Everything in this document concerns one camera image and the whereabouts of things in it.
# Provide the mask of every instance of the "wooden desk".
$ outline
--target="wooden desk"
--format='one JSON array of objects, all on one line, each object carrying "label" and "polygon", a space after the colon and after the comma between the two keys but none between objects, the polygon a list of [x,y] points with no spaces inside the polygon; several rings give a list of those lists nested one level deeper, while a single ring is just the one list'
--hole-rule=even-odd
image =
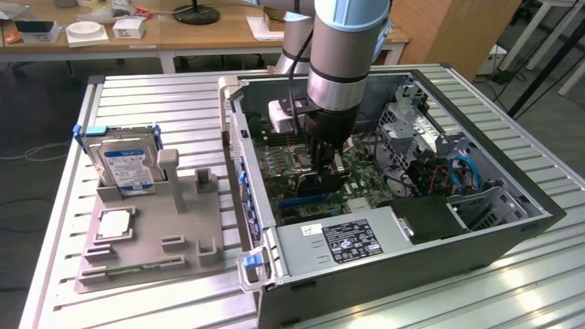
[{"label": "wooden desk", "polygon": [[[29,11],[39,21],[55,21],[61,27],[74,23],[78,14],[86,14],[90,11],[87,8],[81,7],[57,8],[51,0],[10,0],[9,2],[30,5]],[[133,0],[131,3],[137,7],[158,10],[159,0]],[[142,39],[115,39],[111,32],[113,24],[105,24],[109,37],[109,44],[106,45],[69,48],[65,31],[62,30],[55,43],[26,44],[15,42],[11,45],[5,45],[1,51],[6,53],[82,53],[94,51],[126,51],[129,49],[133,51],[158,49],[161,46],[161,21],[149,19],[145,24],[146,33]]]},{"label": "wooden desk", "polygon": [[[66,26],[77,20],[75,15],[89,12],[87,8],[57,8],[49,0],[13,0],[29,4],[38,20],[55,21]],[[133,0],[131,4],[146,10],[171,12],[187,0]],[[257,41],[249,31],[246,16],[262,16],[261,8],[239,5],[230,0],[206,0],[221,14],[219,20],[210,25],[186,25],[169,14],[158,15],[146,21],[146,33],[142,39],[115,39],[111,24],[105,24],[109,44],[69,48],[65,33],[54,44],[23,44],[17,42],[0,48],[0,62],[90,60],[107,58],[157,57],[161,60],[162,73],[174,73],[175,56],[231,55],[245,53],[279,53],[282,41]],[[394,28],[382,49],[386,51],[383,64],[397,64],[403,45],[409,37]]]}]

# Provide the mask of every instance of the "white roll of tape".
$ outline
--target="white roll of tape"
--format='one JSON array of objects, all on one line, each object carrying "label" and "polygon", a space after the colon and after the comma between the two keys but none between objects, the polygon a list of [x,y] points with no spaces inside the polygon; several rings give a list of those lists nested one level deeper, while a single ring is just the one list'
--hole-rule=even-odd
[{"label": "white roll of tape", "polygon": [[97,5],[99,3],[99,0],[77,0],[77,5],[79,7],[91,7],[93,5]]},{"label": "white roll of tape", "polygon": [[93,38],[101,34],[101,25],[95,22],[75,22],[66,27],[66,32],[75,38]]}]

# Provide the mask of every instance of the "hard drive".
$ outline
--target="hard drive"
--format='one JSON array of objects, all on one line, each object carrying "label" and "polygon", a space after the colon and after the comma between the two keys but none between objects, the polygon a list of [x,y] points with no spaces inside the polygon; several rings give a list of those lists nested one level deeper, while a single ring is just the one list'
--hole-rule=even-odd
[{"label": "hard drive", "polygon": [[154,193],[165,180],[155,164],[161,149],[157,125],[74,128],[74,138],[89,155],[102,186],[117,186],[122,196]]}]

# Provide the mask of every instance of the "blue cable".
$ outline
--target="blue cable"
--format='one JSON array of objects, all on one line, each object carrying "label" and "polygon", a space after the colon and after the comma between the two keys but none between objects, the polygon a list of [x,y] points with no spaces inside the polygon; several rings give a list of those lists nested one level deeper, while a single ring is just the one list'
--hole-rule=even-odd
[{"label": "blue cable", "polygon": [[475,190],[479,191],[480,190],[480,178],[479,178],[478,173],[476,173],[475,164],[472,163],[471,159],[468,159],[466,156],[455,156],[454,158],[451,158],[449,160],[449,174],[450,174],[450,180],[453,181],[453,184],[457,187],[462,187],[461,182],[458,181],[458,178],[457,178],[455,168],[453,166],[453,163],[457,160],[462,161],[467,164],[468,169],[471,171],[472,179],[476,182],[476,189]]}]

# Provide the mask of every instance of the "hard drive label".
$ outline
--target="hard drive label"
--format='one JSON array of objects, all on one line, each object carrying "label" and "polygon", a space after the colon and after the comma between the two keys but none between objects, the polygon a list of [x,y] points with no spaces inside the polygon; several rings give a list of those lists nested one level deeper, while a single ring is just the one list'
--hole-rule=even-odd
[{"label": "hard drive label", "polygon": [[141,149],[103,153],[117,186],[126,191],[139,191],[154,184],[149,167],[142,164],[146,155]]}]

